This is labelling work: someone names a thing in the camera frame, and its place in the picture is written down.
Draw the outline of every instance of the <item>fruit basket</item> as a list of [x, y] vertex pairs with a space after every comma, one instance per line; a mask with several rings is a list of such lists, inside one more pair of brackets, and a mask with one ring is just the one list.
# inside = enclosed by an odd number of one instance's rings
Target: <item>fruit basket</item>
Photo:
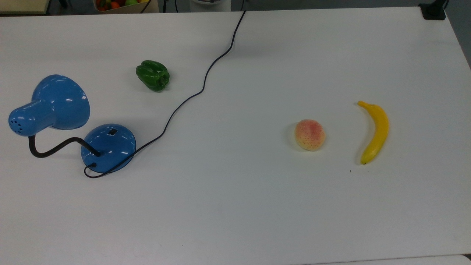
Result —
[[159, 12], [157, 0], [93, 0], [93, 4], [100, 14], [140, 13], [147, 4], [146, 13]]

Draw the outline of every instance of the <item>floor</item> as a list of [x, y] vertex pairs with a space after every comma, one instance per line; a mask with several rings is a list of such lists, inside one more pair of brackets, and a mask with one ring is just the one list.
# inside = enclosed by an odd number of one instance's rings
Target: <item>floor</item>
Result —
[[[98, 14], [93, 0], [66, 0], [69, 4], [63, 8], [59, 0], [51, 0], [50, 15], [91, 15]], [[163, 1], [157, 0], [162, 10]], [[189, 12], [191, 0], [168, 0], [167, 13], [175, 12], [177, 1], [179, 12]], [[239, 11], [243, 0], [232, 0], [232, 11]], [[373, 8], [373, 7], [416, 7], [419, 3], [431, 3], [432, 0], [244, 0], [244, 9], [283, 10], [283, 9], [321, 9], [321, 8]], [[450, 0], [446, 12], [464, 55], [471, 66], [471, 0]]]

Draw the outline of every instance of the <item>green bell pepper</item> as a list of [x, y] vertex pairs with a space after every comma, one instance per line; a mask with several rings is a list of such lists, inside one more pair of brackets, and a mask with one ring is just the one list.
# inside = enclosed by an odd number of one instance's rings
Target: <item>green bell pepper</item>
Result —
[[145, 60], [136, 67], [139, 79], [151, 90], [162, 91], [169, 83], [170, 75], [167, 68], [156, 61]]

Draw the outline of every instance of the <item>lamp shade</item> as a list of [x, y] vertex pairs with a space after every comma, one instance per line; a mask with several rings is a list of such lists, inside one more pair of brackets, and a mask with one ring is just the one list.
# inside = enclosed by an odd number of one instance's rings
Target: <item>lamp shade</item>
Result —
[[30, 103], [10, 113], [8, 124], [18, 135], [33, 136], [47, 127], [82, 127], [89, 117], [90, 104], [82, 88], [66, 76], [50, 75], [36, 86]]

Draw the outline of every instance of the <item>black object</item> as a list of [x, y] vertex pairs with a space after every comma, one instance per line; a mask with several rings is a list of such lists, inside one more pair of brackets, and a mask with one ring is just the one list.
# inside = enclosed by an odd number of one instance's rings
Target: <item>black object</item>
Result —
[[445, 10], [443, 4], [446, 0], [435, 0], [431, 4], [419, 4], [422, 16], [426, 20], [445, 20]]
[[62, 143], [58, 144], [53, 149], [51, 149], [47, 152], [44, 152], [44, 153], [40, 153], [36, 150], [36, 135], [29, 136], [28, 140], [29, 140], [30, 151], [31, 151], [32, 155], [35, 156], [35, 157], [38, 157], [38, 158], [48, 157], [48, 156], [54, 154], [55, 152], [59, 151], [60, 149], [64, 148], [66, 145], [68, 145], [71, 142], [77, 142], [77, 143], [81, 144], [83, 147], [85, 147], [87, 150], [92, 152], [95, 156], [97, 156], [97, 157], [100, 156], [100, 152], [98, 152], [95, 148], [91, 147], [86, 141], [84, 141], [82, 138], [79, 138], [79, 137], [69, 138], [69, 139], [63, 141]]
[[68, 7], [66, 0], [59, 0], [59, 3], [61, 4], [61, 6], [62, 6], [63, 8], [67, 8], [67, 7]]

